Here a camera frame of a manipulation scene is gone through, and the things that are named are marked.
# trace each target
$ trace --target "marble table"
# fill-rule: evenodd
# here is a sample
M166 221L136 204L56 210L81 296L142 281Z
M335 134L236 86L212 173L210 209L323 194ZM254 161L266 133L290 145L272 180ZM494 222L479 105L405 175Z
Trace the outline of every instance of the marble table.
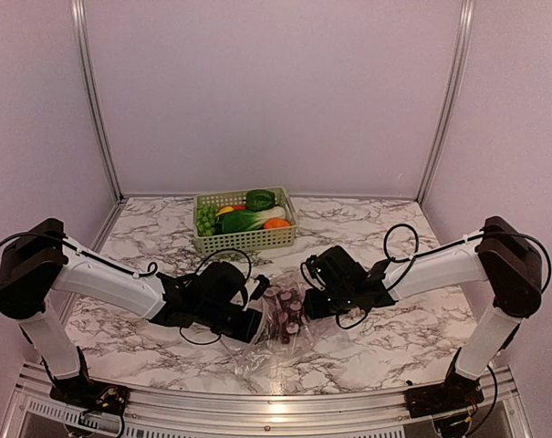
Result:
M414 202L296 197L293 203L300 221L296 243L252 253L254 276L264 274L272 283L298 279L300 263L332 245L343 245L369 268L384 258L383 236L400 222L418 230L422 250L437 246ZM141 270L153 260L169 275L192 272L202 259L192 242L192 208L190 198L129 199L102 254ZM396 256L409 254L412 247L405 231L391 239ZM235 264L245 271L244 263ZM173 390L320 394L443 379L453 354L474 327L462 290L447 287L373 309L353 330L339 329L332 318L321 320L314 326L317 336L310 349L268 358L247 373L235 373L227 344L195 347L177 328L149 324L91 298L78 300L67 333L85 352L95 378ZM204 329L193 333L205 340L214 336L197 331Z

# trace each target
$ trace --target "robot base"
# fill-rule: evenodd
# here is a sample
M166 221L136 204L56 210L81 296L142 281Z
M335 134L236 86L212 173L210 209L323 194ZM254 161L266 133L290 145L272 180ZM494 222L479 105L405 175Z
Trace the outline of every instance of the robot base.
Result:
M484 402L478 382L469 391L448 388L445 383L411 388L405 392L405 404L412 418L464 409Z
M53 386L50 391L50 398L58 402L78 406L91 412L105 412L112 415L123 415L128 403L128 394L130 390L118 384L111 384L105 381L91 380L91 391L87 392L66 392ZM115 390L117 397L115 400L103 403L96 403L101 394L109 390Z

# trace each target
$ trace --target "metal profile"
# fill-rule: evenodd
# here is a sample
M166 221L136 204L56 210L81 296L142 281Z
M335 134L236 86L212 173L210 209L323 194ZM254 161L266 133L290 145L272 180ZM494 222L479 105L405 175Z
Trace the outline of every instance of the metal profile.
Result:
M113 228L113 225L115 225L116 221L120 217L121 211L123 210L123 207L125 206L125 204L126 204L126 201L122 200L113 205L113 208L109 212L109 215L105 220L105 223L103 224L103 226L101 226L101 229L99 230L97 236L95 237L95 240L93 241L93 245L91 245L91 249L96 253L101 251L101 248L103 248L103 246L105 245L105 242L109 236L109 233L111 233L111 229ZM63 325L67 324L67 321L71 316L71 313L73 313L73 308L75 307L77 298L78 298L78 294L68 294L67 299L65 300L65 303L63 304L62 308L58 310L58 319L60 320L61 324Z
M503 401L503 404L505 406L506 421L511 429L511 435L522 438L533 438L521 399L515 397Z
M508 367L496 370L499 400L516 399L517 388ZM328 395L245 395L162 390L128 385L130 397L126 411L127 430L167 433L182 431L186 436L214 437L299 437L339 438L387 428L427 422L430 417L410 418L404 389L364 391ZM490 374L481 379L489 406L495 393ZM27 410L32 399L50 403L54 409L64 404L50 400L51 383L42 366L25 363L16 384L18 402ZM18 430L12 423L13 430ZM516 425L517 437L528 436ZM6 438L17 436L6 434Z
M72 0L73 24L75 27L75 36L78 43L78 53L81 62L85 90L89 102L89 110L93 120L93 127L98 139L99 152L103 160L103 166L108 179L111 194L116 203L123 199L123 193L120 188L120 181L115 169L111 149L109 147L108 135L105 130L105 123L99 106L97 84L93 74L93 64L91 62L91 53L89 50L89 36L87 32L87 21L85 18L84 0Z
M161 193L127 193L124 195L125 198L193 198L203 194L203 192L182 192L182 193L171 193L171 192L161 192ZM318 193L291 193L292 197L301 197L301 198L316 198L316 199L362 199L368 201L416 201L412 196L399 196L399 195L387 195L387 196L378 196L378 195L364 195L364 194L318 194Z
M452 119L454 105L456 98L460 93L460 87L462 84L464 67L466 65L466 59L468 57L468 49L470 47L470 35L472 30L472 23L474 17L474 0L463 0L462 8L460 12L460 22L458 24L458 33L456 35L456 44L454 48L454 56L452 61L452 67L450 70L450 77L448 78L448 87L444 102L442 106L442 112L438 121L438 127L433 138L432 149L430 150L430 156L426 162L425 170L423 172L420 188L418 189L418 195L416 201L423 206L423 203L427 199L432 182L442 156L443 146L446 141L446 135Z
M79 415L83 410L81 408L66 406L58 401L49 401L41 398L31 397L30 400L27 402L27 411L52 420L54 422L62 422L66 425L79 428ZM119 424L120 421L117 417L109 415L93 416L90 414L87 416L87 420L83 422L82 429L88 432L96 433L103 430L117 431L119 429ZM132 418L129 418L127 421L125 421L124 432L125 433L122 435L122 437L150 436L160 438L184 438L188 436L189 438L221 438L222 436L224 436L217 435L216 433L199 433L182 429L175 429L174 427L172 427L171 424L167 424L165 427L161 427L160 425L147 424L143 421L135 421ZM369 429L366 431L359 431L359 435L364 435L368 438L405 438L405 431L403 430L403 426L393 426L384 427L381 429L378 428ZM319 435L318 438L355 438L355 435L354 433L335 433Z

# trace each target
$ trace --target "robotic arm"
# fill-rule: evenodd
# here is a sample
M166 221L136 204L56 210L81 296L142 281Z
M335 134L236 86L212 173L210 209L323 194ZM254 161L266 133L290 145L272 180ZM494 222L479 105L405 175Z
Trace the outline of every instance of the robotic arm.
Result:
M259 285L249 296L248 278L229 263L211 263L201 274L197 269L179 277L158 273L156 267L137 273L66 236L56 219L11 236L0 247L14 238L2 255L0 311L18 321L45 360L54 386L51 397L67 404L122 415L128 389L89 378L81 350L68 339L45 300L50 289L94 297L166 327L188 328L197 322L217 335L243 342L250 342L260 326L262 313L247 304L263 295L269 281L259 276ZM547 259L543 286L541 255L528 240L539 245ZM369 312L393 306L440 287L490 282L493 305L484 312L468 344L454 356L444 382L406 391L407 407L416 418L484 400L479 379L496 353L512 340L522 320L538 310L551 266L537 240L492 217L480 232L461 241L405 260L387 258L370 271L340 246L311 256L306 267L322 286L307 291L305 310L313 319L338 316L354 307ZM232 302L237 294L243 305ZM464 421L450 421L442 427L451 433L443 436L466 432Z
M454 356L445 381L411 388L405 397L412 418L476 405L484 401L481 375L513 339L523 319L539 309L548 284L547 280L541 286L541 255L527 239L540 245L550 268L543 246L500 217L487 219L484 228L461 241L406 260L379 261L369 272L334 246L306 262L308 273L322 286L308 290L306 312L311 318L341 315L354 307L368 313L436 288L489 281L495 293L493 305ZM466 426L460 423L458 429Z
M90 251L66 236L63 228L60 221L47 219L17 235L3 252L0 266L0 311L18 321L42 356L52 376L54 399L119 415L127 388L89 378L81 350L45 300L50 289L94 297L166 327L188 328L197 322L219 336L243 342L256 334L262 313L247 304L268 288L264 276L258 277L259 285L249 297L247 278L225 262L211 263L200 275L170 277L156 272L155 264L140 274ZM232 303L237 294L243 305ZM108 395L115 401L105 402ZM100 399L101 406L94 406Z

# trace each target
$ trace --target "basket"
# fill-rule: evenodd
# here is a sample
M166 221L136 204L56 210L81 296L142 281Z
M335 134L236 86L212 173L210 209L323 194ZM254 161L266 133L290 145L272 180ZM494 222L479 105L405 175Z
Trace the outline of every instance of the basket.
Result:
M196 229L196 212L198 207L204 205L214 205L216 207L226 207L228 205L245 205L247 192L252 189L240 192L200 194L194 198L194 246L205 256L220 249L236 248L243 251L280 248L282 246L291 246L296 240L297 215L294 205L290 200L286 189L276 187L265 189L276 195L276 205L286 209L286 219L291 226L286 228L273 228L269 230L255 230L243 233L231 233L229 235L198 235Z

